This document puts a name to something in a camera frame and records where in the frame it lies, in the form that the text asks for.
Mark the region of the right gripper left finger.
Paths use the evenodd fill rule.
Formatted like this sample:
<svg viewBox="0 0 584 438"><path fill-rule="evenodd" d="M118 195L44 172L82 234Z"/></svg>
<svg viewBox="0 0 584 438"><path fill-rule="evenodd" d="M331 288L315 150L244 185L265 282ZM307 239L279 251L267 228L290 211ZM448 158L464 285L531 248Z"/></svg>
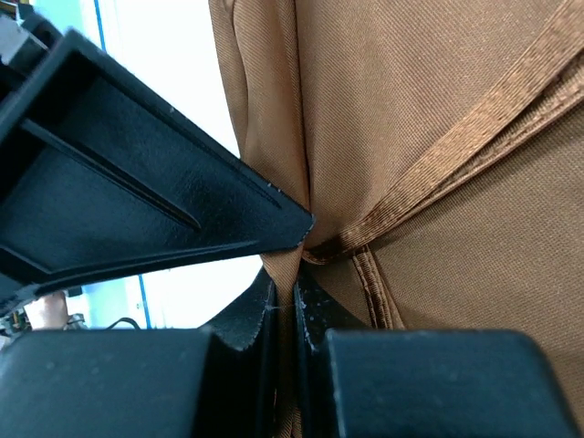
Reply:
<svg viewBox="0 0 584 438"><path fill-rule="evenodd" d="M270 437L276 338L265 271L197 329L26 334L1 354L1 434Z"/></svg>

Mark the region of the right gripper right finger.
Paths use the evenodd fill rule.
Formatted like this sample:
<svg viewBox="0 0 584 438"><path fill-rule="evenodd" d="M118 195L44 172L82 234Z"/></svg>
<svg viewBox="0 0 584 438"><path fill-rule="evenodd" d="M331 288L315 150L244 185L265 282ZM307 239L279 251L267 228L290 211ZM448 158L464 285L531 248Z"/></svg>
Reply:
<svg viewBox="0 0 584 438"><path fill-rule="evenodd" d="M509 330L369 328L307 272L294 287L306 437L577 437L550 363Z"/></svg>

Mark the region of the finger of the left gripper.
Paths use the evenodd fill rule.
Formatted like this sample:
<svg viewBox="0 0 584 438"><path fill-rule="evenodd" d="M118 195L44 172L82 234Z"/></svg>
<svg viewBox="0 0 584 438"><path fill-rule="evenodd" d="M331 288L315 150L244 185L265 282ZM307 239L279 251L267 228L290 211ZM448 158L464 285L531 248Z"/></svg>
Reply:
<svg viewBox="0 0 584 438"><path fill-rule="evenodd" d="M76 31L1 103L1 310L293 249L311 213Z"/></svg>

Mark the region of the orange-brown cloth napkin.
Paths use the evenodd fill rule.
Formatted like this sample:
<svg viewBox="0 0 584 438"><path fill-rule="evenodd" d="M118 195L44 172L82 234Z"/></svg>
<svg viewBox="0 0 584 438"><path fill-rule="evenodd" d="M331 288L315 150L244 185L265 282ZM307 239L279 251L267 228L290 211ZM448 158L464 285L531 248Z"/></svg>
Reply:
<svg viewBox="0 0 584 438"><path fill-rule="evenodd" d="M276 283L276 435L306 266L382 333L514 329L583 417L583 4L213 1L245 163L315 215L265 255Z"/></svg>

